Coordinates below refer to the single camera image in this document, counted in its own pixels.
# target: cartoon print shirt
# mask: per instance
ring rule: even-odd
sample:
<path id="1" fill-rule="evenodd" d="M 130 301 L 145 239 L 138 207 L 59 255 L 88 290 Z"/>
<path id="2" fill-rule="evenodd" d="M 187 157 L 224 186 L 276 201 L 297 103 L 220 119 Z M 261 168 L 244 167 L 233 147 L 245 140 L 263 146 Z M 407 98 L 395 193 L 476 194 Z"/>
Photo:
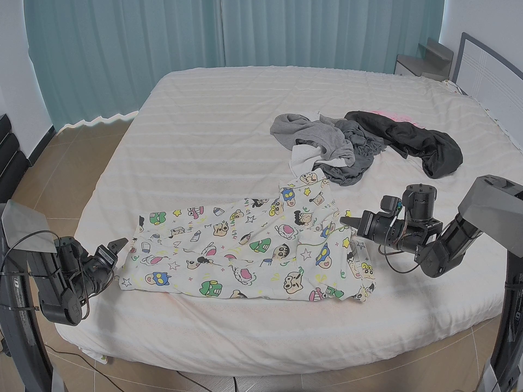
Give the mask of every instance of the cartoon print shirt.
<path id="1" fill-rule="evenodd" d="M 376 287 L 363 240 L 339 223 L 329 181 L 306 173 L 272 199 L 140 217 L 121 289 L 216 298 L 365 301 Z"/>

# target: curtain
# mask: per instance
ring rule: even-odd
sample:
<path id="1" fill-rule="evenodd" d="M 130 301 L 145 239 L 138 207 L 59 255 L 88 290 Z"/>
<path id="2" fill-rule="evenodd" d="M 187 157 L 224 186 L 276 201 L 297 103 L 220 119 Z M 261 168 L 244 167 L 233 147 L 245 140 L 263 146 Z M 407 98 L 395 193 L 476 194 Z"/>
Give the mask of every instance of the curtain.
<path id="1" fill-rule="evenodd" d="M 222 0 L 226 65 L 394 72 L 439 39 L 445 0 Z"/>
<path id="2" fill-rule="evenodd" d="M 224 66 L 220 0 L 24 0 L 54 126 L 138 110 L 171 71 Z"/>

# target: mattress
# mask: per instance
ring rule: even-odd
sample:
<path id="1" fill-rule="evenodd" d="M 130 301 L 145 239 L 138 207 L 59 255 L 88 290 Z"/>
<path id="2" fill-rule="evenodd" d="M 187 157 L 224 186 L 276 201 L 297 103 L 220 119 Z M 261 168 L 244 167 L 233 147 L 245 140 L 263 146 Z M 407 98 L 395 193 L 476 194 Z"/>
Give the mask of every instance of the mattress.
<path id="1" fill-rule="evenodd" d="M 192 69 L 160 80 L 121 140 L 85 207 L 76 238 L 88 251 L 131 238 L 153 210 L 269 198 L 292 179 L 291 152 L 270 134 L 278 114 L 351 110 L 405 114 L 450 134 L 464 162 L 431 180 L 421 160 L 394 150 L 375 158 L 354 186 L 333 188 L 342 212 L 378 211 L 383 195 L 411 183 L 438 189 L 435 217 L 447 223 L 477 176 L 523 181 L 523 157 L 472 98 L 421 77 L 297 67 Z M 500 313 L 506 252 L 483 235 L 440 278 L 394 273 L 368 242 L 378 287 L 365 303 L 190 297 L 122 291 L 92 299 L 90 317 L 60 335 L 85 350 L 213 375 L 342 369 L 389 359 Z M 124 263 L 127 249 L 120 253 Z M 394 256 L 403 270 L 413 256 Z"/>

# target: pink garment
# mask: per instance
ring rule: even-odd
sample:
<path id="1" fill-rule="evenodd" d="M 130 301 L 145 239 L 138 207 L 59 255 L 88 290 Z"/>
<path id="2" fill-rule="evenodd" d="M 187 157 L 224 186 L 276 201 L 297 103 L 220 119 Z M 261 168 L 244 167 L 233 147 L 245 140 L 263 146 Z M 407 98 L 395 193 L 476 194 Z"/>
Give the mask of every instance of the pink garment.
<path id="1" fill-rule="evenodd" d="M 419 123 L 415 122 L 414 119 L 405 114 L 393 114 L 391 112 L 384 112 L 382 110 L 371 110 L 370 112 L 372 114 L 379 114 L 381 116 L 385 116 L 386 118 L 392 119 L 395 122 L 410 122 L 415 127 L 425 129 L 425 127 L 422 127 Z"/>

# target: white wall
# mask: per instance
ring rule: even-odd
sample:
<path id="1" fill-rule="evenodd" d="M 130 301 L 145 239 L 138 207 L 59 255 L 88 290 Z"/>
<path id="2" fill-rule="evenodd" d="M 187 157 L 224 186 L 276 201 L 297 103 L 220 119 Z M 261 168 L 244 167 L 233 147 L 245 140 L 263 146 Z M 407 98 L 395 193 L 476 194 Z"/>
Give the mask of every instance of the white wall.
<path id="1" fill-rule="evenodd" d="M 27 51 L 23 0 L 0 0 L 0 110 L 29 157 L 52 123 Z"/>
<path id="2" fill-rule="evenodd" d="M 458 57 L 466 32 L 523 71 L 523 0 L 445 0 L 439 41 Z"/>

